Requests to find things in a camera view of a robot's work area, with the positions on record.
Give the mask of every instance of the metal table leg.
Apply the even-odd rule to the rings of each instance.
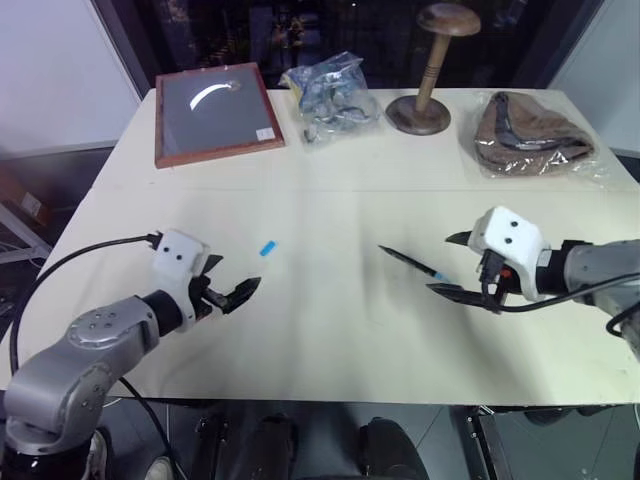
[[[28,248],[0,253],[0,264],[29,260],[32,258],[47,258],[51,253],[51,246],[34,233],[11,210],[0,203],[0,223],[5,225],[16,237],[29,245]]]

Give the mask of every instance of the wooden base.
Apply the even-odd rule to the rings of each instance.
[[[447,107],[431,98],[424,113],[415,109],[416,96],[396,98],[386,109],[387,118],[398,130],[411,135],[433,135],[451,123]]]

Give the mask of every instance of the glass panel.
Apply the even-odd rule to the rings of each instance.
[[[343,50],[364,58],[371,88],[417,87],[433,40],[424,1],[136,0],[162,73],[258,63],[265,84]],[[482,31],[451,42],[439,87],[508,86],[554,0],[469,0]]]

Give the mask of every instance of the brown knit hat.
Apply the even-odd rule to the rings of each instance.
[[[594,152],[586,132],[531,96],[512,92],[491,97],[475,144],[480,164],[498,175],[561,173]]]

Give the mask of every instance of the wooden frame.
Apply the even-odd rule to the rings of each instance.
[[[264,107],[266,109],[266,113],[271,122],[271,128],[273,129],[273,134],[275,138],[267,139],[267,140],[258,140],[256,138],[255,141],[241,143],[237,145],[230,145],[226,147],[216,147],[212,149],[197,151],[197,152],[189,152],[183,153],[179,155],[164,155],[164,83],[171,79],[176,79],[180,77],[190,77],[200,75],[206,72],[215,72],[215,71],[233,71],[239,69],[250,69],[253,71],[255,75],[256,83],[258,89],[260,91],[262,100],[264,102]],[[285,145],[284,137],[282,135],[282,130],[280,129],[280,125],[278,124],[278,120],[276,119],[275,112],[273,111],[273,107],[271,106],[271,102],[269,101],[269,96],[267,95],[267,90],[264,86],[264,82],[262,81],[262,76],[260,75],[260,70],[258,69],[258,65],[256,63],[243,63],[239,65],[230,65],[230,66],[222,66],[222,67],[213,67],[213,68],[203,68],[198,70],[188,70],[185,72],[179,73],[170,73],[167,75],[159,75],[156,77],[156,139],[155,139],[155,164],[157,168],[167,168],[174,167],[178,165],[184,165],[187,163],[201,162],[205,160],[213,160],[222,157],[228,157],[231,155],[239,155],[243,153],[257,152],[261,150],[269,150],[272,148],[283,147]]]

